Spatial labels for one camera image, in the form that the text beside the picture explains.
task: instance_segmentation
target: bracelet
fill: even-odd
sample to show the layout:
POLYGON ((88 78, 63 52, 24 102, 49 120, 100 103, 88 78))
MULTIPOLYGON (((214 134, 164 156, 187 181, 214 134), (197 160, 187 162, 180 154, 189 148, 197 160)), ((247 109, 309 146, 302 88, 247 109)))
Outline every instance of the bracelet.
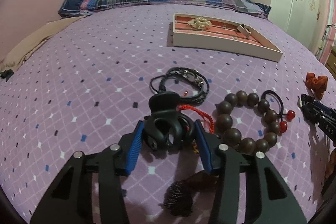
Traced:
POLYGON ((150 88, 156 93, 165 92, 166 86, 165 82, 169 78, 175 78, 182 80, 192 85, 198 89, 198 94, 193 96, 183 96, 180 97, 181 105, 200 105, 206 99, 206 96, 209 93, 209 82, 208 80, 201 75, 197 70, 184 68, 184 67, 174 67, 169 69, 165 75, 159 75, 151 79, 150 88), (152 82, 156 79, 162 78, 159 84, 159 90, 153 87, 152 82))
POLYGON ((263 153, 267 152, 271 147, 275 146, 278 141, 278 136, 287 130, 287 122, 283 121, 283 116, 291 121, 295 117, 295 112, 289 110, 287 114, 283 114, 284 104, 277 93, 272 90, 266 90, 259 101, 259 96, 256 93, 246 94, 245 91, 240 90, 236 94, 230 93, 225 96, 224 101, 220 102, 217 106, 217 120, 216 126, 222 134, 222 140, 227 145, 230 145, 243 154, 255 154, 258 151, 263 153), (269 102, 266 100, 266 94, 273 95, 280 103, 279 114, 269 108, 269 102), (236 105, 243 106, 247 104, 249 107, 255 107, 264 115, 264 120, 268 124, 267 133, 261 139, 254 140, 253 138, 242 139, 241 132, 236 128, 231 128, 233 120, 230 116, 232 109, 236 105))

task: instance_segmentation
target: red cherry bead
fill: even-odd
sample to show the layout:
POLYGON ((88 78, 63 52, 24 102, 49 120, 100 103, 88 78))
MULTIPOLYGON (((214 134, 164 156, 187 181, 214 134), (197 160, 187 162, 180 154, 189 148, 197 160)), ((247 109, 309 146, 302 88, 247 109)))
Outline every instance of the red cherry bead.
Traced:
POLYGON ((295 118, 295 112, 293 110, 289 110, 287 113, 287 119, 291 121, 294 118, 295 118))
POLYGON ((286 121, 282 121, 282 122, 280 122, 280 133, 284 133, 284 132, 286 132, 287 127, 288 127, 288 125, 287 125, 287 122, 286 122, 286 121))

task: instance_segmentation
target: bed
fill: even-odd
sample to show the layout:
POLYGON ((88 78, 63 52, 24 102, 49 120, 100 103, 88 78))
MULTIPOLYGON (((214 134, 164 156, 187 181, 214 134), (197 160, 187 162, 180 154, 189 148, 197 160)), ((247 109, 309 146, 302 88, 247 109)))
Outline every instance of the bed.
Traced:
MULTIPOLYGON (((335 107, 336 85, 328 70, 304 46, 265 19, 213 7, 160 4, 106 10, 80 19, 48 40, 8 82, 0 84, 0 184, 26 222, 75 151, 102 151, 132 132, 137 121, 150 113, 149 80, 173 66, 195 68, 208 78, 210 94, 199 109, 209 114, 230 92, 261 95, 269 89, 280 95, 285 108, 297 116, 266 154, 307 220, 314 215, 321 202, 329 147, 323 132, 303 120, 297 99, 307 93, 306 73, 314 72, 328 76, 322 102, 335 107), (228 52, 173 47, 170 22, 176 12, 248 24, 276 44, 283 57, 275 63, 228 52)), ((179 94, 188 88, 173 80, 168 87, 179 94)), ((271 108, 277 107, 276 101, 271 102, 271 108)), ((244 137, 256 139, 264 129, 253 110, 235 108, 231 115, 244 137)), ((131 223, 207 223, 214 193, 197 195, 188 218, 175 218, 159 206, 172 182, 199 170, 200 159, 192 151, 162 159, 145 148, 134 172, 122 180, 131 223)), ((244 189, 240 195, 244 200, 244 189)), ((243 208, 242 201, 239 223, 243 222, 243 208)), ((95 201, 93 212, 99 223, 95 201)))

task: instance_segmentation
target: striped wallpaper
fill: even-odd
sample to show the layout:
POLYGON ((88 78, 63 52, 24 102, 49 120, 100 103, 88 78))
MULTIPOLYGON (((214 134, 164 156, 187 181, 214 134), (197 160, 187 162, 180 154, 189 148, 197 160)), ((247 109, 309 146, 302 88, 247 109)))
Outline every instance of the striped wallpaper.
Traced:
MULTIPOLYGON (((330 0, 329 15, 325 26, 332 23, 336 23, 336 0, 330 0)), ((331 52, 331 47, 335 46, 335 43, 336 43, 336 28, 329 28, 327 32, 327 38, 325 40, 325 46, 322 55, 320 57, 320 62, 322 64, 325 64, 327 62, 331 52)))

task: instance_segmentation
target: silver screw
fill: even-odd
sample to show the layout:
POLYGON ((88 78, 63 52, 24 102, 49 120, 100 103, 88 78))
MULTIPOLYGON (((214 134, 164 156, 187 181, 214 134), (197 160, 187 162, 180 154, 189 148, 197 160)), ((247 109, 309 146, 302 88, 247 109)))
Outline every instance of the silver screw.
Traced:
POLYGON ((265 154, 264 154, 263 152, 261 152, 261 151, 258 151, 255 155, 256 155, 256 157, 259 158, 259 159, 263 159, 263 158, 265 158, 265 154))
POLYGON ((228 147, 227 144, 225 144, 225 143, 220 144, 220 145, 218 146, 218 148, 219 148, 220 150, 222 150, 222 151, 226 151, 226 150, 229 149, 229 147, 228 147))
POLYGON ((77 158, 77 159, 80 159, 82 156, 83 156, 83 152, 81 152, 81 151, 76 151, 76 152, 73 154, 73 157, 74 157, 74 158, 77 158))
POLYGON ((112 151, 118 151, 120 149, 120 146, 117 143, 115 143, 110 146, 110 149, 112 151))

